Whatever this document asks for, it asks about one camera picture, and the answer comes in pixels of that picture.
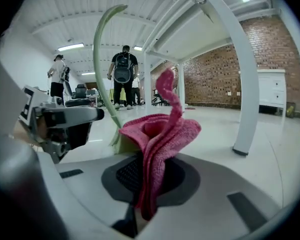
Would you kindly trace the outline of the black round stool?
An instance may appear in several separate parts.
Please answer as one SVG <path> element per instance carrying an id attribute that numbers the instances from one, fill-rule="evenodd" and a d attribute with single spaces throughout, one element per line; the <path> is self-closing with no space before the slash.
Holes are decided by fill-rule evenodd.
<path id="1" fill-rule="evenodd" d="M 88 98 L 81 98 L 81 99 L 72 99 L 65 102 L 66 107 L 77 107 L 77 106 L 90 106 L 90 107 L 97 107 L 95 102 Z"/>

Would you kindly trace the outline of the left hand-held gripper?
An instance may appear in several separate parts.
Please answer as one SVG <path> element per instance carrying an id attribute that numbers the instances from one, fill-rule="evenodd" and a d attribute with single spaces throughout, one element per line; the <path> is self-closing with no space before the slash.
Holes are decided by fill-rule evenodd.
<path id="1" fill-rule="evenodd" d="M 67 108 L 60 97 L 51 97 L 29 85 L 22 92 L 27 101 L 19 116 L 19 139 L 43 147 L 55 164 L 69 151 L 84 146 L 92 122 L 105 115 L 102 109 L 91 106 Z"/>

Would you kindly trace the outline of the white table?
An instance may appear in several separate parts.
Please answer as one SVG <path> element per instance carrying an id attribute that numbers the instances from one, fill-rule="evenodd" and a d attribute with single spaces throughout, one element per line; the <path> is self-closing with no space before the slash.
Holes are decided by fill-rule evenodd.
<path id="1" fill-rule="evenodd" d="M 154 30 L 146 39 L 142 47 L 143 53 L 143 68 L 144 68 L 144 85 L 145 85 L 145 100 L 146 111 L 151 107 L 150 97 L 150 63 L 149 56 L 159 57 L 163 60 L 171 61 L 178 64 L 178 83 L 179 83 L 179 98 L 182 109 L 185 109 L 185 87 L 184 87 L 184 70 L 183 63 L 185 59 L 176 59 L 167 55 L 154 51 L 154 44 L 163 34 L 168 31 L 168 28 L 176 22 L 180 12 L 185 11 L 185 6 L 191 1 L 197 4 L 197 0 L 177 0 L 169 10 L 163 15 L 161 20 L 156 24 Z M 247 156 L 253 141 L 258 121 L 259 110 L 259 82 L 256 69 L 256 61 L 249 43 L 249 40 L 230 8 L 223 0 L 206 0 L 211 3 L 213 8 L 219 15 L 221 22 L 225 25 L 229 32 L 232 43 L 238 58 L 241 80 L 241 110 L 239 128 L 236 141 L 232 148 L 233 152 L 239 156 Z"/>

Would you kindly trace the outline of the small yellow-green container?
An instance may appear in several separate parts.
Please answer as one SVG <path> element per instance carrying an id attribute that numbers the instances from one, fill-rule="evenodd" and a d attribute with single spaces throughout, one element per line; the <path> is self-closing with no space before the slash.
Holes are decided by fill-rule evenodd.
<path id="1" fill-rule="evenodd" d="M 287 102 L 286 103 L 286 111 L 285 111 L 285 116 L 287 118 L 294 118 L 295 114 L 295 106 L 296 104 L 293 102 Z"/>

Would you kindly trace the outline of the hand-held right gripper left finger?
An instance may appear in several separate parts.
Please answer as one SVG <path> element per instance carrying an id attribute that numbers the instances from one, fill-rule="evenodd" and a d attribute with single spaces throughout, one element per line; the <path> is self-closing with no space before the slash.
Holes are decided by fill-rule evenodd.
<path id="1" fill-rule="evenodd" d="M 54 164 L 49 154 L 39 152 L 38 159 L 68 240 L 135 240 L 137 224 L 132 207 L 114 200 L 101 180 L 105 169 L 130 157 L 114 155 Z"/>

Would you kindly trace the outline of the red cleaning cloth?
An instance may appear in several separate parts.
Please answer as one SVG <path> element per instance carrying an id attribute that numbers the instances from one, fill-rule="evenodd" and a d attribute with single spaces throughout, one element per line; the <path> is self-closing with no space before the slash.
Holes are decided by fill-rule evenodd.
<path id="1" fill-rule="evenodd" d="M 180 99 L 173 91 L 174 73 L 167 68 L 157 79 L 156 89 L 167 100 L 170 114 L 151 114 L 131 120 L 119 133 L 136 143 L 143 154 L 143 183 L 137 208 L 149 221 L 157 211 L 156 200 L 163 185 L 165 161 L 173 158 L 200 133 L 200 124 L 184 119 Z"/>

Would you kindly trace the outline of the white cabinet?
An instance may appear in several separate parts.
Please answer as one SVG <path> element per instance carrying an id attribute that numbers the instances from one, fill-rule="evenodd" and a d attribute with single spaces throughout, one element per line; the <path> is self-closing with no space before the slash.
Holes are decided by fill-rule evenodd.
<path id="1" fill-rule="evenodd" d="M 284 69 L 257 70 L 259 82 L 259 105 L 274 107 L 286 112 L 286 82 Z"/>

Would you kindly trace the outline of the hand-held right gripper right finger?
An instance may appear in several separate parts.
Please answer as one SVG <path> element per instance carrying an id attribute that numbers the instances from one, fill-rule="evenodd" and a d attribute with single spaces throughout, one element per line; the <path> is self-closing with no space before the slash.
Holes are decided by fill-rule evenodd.
<path id="1" fill-rule="evenodd" d="M 152 220 L 137 240 L 259 240 L 288 216 L 269 195 L 235 171 L 178 154 L 177 171 L 166 170 L 165 186 Z"/>

